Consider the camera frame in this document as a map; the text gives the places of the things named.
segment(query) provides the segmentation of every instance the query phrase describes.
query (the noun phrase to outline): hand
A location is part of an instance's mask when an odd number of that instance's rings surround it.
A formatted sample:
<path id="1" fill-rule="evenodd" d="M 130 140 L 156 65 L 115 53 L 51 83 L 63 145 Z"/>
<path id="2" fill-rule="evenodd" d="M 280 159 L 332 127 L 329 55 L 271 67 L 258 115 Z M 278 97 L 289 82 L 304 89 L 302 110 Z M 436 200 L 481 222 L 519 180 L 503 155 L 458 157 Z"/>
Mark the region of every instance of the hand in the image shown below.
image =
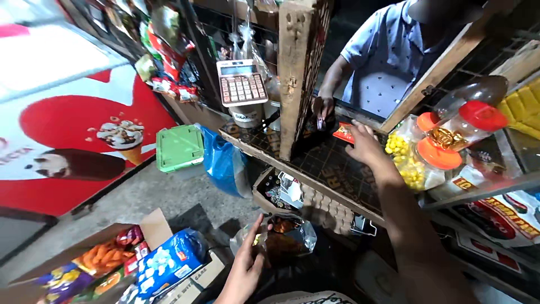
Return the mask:
<path id="1" fill-rule="evenodd" d="M 243 304 L 255 291 L 265 261 L 262 253 L 259 253 L 253 261 L 252 253 L 253 241 L 261 223 L 262 214 L 253 223 L 253 227 L 238 249 L 233 267 L 225 282 L 225 287 L 215 301 L 216 304 Z"/>
<path id="2" fill-rule="evenodd" d="M 390 158 L 384 154 L 377 136 L 373 134 L 373 129 L 356 120 L 353 120 L 352 123 L 350 132 L 354 137 L 354 148 L 348 145 L 345 147 L 345 152 L 355 160 L 370 167 L 389 161 Z"/>
<path id="3" fill-rule="evenodd" d="M 312 111 L 323 120 L 334 111 L 334 96 L 332 92 L 320 90 L 317 98 L 313 99 Z"/>

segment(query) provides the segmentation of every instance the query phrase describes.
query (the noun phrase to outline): green plastic lid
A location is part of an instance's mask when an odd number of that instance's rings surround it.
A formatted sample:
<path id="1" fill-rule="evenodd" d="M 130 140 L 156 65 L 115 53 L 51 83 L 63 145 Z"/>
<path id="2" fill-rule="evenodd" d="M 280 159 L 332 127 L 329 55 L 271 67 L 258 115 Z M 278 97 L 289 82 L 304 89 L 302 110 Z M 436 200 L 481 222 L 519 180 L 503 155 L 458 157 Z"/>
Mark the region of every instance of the green plastic lid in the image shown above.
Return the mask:
<path id="1" fill-rule="evenodd" d="M 156 159 L 160 171 L 169 173 L 203 162 L 203 136 L 193 125 L 179 125 L 157 133 Z"/>

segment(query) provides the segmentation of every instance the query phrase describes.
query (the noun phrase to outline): blue plastic bag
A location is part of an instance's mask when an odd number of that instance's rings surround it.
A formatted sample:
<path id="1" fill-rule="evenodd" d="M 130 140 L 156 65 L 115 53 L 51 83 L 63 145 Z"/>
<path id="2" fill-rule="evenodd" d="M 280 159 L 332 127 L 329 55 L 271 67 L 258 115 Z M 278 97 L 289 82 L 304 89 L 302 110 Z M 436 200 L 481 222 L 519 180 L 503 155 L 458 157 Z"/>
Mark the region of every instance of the blue plastic bag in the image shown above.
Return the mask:
<path id="1" fill-rule="evenodd" d="M 218 189 L 230 195 L 251 198 L 253 193 L 247 182 L 247 158 L 238 147 L 224 140 L 216 132 L 195 124 L 204 137 L 206 174 Z"/>
<path id="2" fill-rule="evenodd" d="M 150 252 L 138 262 L 138 296 L 143 300 L 157 296 L 189 276 L 203 265 L 205 244 L 200 233 L 187 228 Z"/>

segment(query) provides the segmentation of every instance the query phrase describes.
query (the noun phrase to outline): calculator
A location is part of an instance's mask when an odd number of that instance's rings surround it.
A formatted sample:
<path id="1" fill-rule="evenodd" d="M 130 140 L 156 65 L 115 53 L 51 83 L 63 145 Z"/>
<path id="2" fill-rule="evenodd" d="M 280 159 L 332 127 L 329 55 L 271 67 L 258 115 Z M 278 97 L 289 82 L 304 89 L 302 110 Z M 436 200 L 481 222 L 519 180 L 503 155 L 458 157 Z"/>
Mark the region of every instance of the calculator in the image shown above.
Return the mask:
<path id="1" fill-rule="evenodd" d="M 253 59 L 218 61 L 217 66 L 224 107 L 268 101 L 261 73 Z"/>

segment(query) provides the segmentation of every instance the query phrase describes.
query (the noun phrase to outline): glass jar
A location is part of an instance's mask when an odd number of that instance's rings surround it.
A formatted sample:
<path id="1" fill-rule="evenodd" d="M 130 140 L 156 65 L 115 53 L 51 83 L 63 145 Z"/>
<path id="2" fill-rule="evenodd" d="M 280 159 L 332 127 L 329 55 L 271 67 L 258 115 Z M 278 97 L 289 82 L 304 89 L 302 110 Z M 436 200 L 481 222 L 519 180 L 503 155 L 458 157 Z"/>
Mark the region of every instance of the glass jar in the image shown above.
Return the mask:
<path id="1" fill-rule="evenodd" d="M 497 106 L 506 96 L 508 80 L 503 76 L 491 75 L 475 80 L 446 94 L 433 108 L 441 120 L 456 115 L 467 100 L 479 100 Z"/>
<path id="2" fill-rule="evenodd" d="M 459 153 L 435 147 L 427 138 L 413 144 L 409 154 L 393 160 L 405 184 L 415 191 L 443 184 L 444 172 L 457 168 L 462 162 Z"/>
<path id="3" fill-rule="evenodd" d="M 400 126 L 388 136 L 385 152 L 393 156 L 409 153 L 410 145 L 417 143 L 426 136 L 426 132 L 436 126 L 437 116 L 431 112 L 420 116 L 409 115 Z"/>
<path id="4" fill-rule="evenodd" d="M 459 151 L 506 127 L 508 121 L 496 108 L 478 100 L 465 103 L 458 114 L 428 131 L 432 144 Z"/>

